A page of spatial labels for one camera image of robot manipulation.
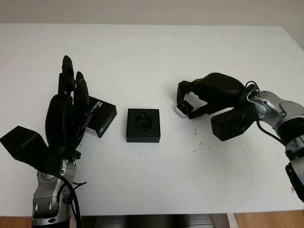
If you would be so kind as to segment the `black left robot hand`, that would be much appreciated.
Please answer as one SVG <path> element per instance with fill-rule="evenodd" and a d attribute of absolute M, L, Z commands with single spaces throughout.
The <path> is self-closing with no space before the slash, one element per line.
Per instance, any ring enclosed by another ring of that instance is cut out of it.
<path fill-rule="evenodd" d="M 49 149 L 55 154 L 80 159 L 81 153 L 76 149 L 91 117 L 84 76 L 79 71 L 75 74 L 71 58 L 64 56 L 58 93 L 52 97 L 46 116 Z"/>

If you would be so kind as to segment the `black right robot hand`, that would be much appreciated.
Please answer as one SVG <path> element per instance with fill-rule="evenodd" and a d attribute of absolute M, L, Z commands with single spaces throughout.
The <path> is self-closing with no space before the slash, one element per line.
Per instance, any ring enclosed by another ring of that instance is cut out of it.
<path fill-rule="evenodd" d="M 176 110 L 182 117 L 194 119 L 205 114 L 213 114 L 226 108 L 236 107 L 245 86 L 237 79 L 222 73 L 210 73 L 192 82 L 178 83 Z M 195 109 L 185 95 L 194 93 L 207 104 Z"/>

